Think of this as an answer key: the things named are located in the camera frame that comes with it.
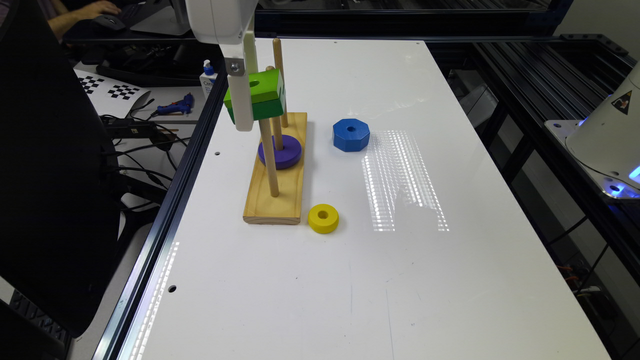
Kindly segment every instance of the purple disc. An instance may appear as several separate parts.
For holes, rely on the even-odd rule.
[[[276,145],[273,145],[273,152],[276,158],[276,170],[282,170],[290,168],[302,157],[302,145],[298,139],[289,135],[282,135],[282,150],[276,150]],[[262,149],[262,143],[258,146],[258,156],[260,161],[264,164],[264,150]]]

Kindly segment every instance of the blue octagonal nut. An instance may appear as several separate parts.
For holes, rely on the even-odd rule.
[[[369,125],[358,119],[342,119],[333,125],[333,146],[342,151],[360,151],[369,144]]]

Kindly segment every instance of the green cube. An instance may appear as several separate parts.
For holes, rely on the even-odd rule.
[[[250,74],[249,86],[254,120],[268,119],[284,114],[285,90],[280,70],[273,69]],[[231,120],[235,123],[229,90],[224,97],[224,105],[229,111]]]

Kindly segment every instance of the wooden dowel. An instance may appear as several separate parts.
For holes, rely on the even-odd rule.
[[[276,68],[280,69],[280,74],[282,75],[282,85],[286,85],[286,81],[284,80],[284,63],[282,61],[282,43],[278,38],[273,39],[273,56],[275,57],[275,60],[276,60]],[[280,123],[282,124],[282,127],[289,126],[289,118],[287,117],[286,99],[284,103],[284,114],[280,117]]]
[[[262,150],[264,151],[264,165],[267,167],[269,179],[269,189],[271,196],[280,195],[278,190],[278,175],[276,174],[276,158],[273,152],[273,142],[271,141],[271,123],[269,119],[259,120],[260,136],[262,137]]]
[[[284,146],[282,145],[282,129],[280,128],[280,116],[271,118],[271,127],[273,128],[273,139],[276,150],[280,151],[284,149]]]

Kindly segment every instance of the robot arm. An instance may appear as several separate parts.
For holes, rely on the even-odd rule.
[[[186,0],[198,41],[219,44],[225,58],[236,129],[251,131],[249,74],[257,72],[253,13],[258,0]]]

